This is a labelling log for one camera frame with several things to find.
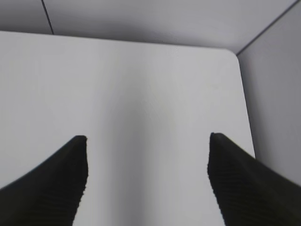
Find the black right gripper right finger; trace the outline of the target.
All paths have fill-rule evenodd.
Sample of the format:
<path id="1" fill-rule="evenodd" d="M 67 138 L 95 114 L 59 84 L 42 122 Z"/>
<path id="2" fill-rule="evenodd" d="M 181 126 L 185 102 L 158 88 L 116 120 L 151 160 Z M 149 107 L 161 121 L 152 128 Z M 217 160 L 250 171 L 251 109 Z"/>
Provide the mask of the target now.
<path id="1" fill-rule="evenodd" d="M 211 133 L 207 173 L 227 226 L 299 226 L 301 188 L 222 133 Z"/>

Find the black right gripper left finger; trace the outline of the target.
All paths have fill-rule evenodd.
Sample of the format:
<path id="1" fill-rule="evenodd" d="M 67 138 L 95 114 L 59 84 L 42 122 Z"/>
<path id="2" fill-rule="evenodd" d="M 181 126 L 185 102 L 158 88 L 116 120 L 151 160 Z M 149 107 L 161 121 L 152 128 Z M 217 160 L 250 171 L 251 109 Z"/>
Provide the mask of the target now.
<path id="1" fill-rule="evenodd" d="M 75 136 L 0 190 L 2 226 L 71 226 L 88 178 L 87 137 Z"/>

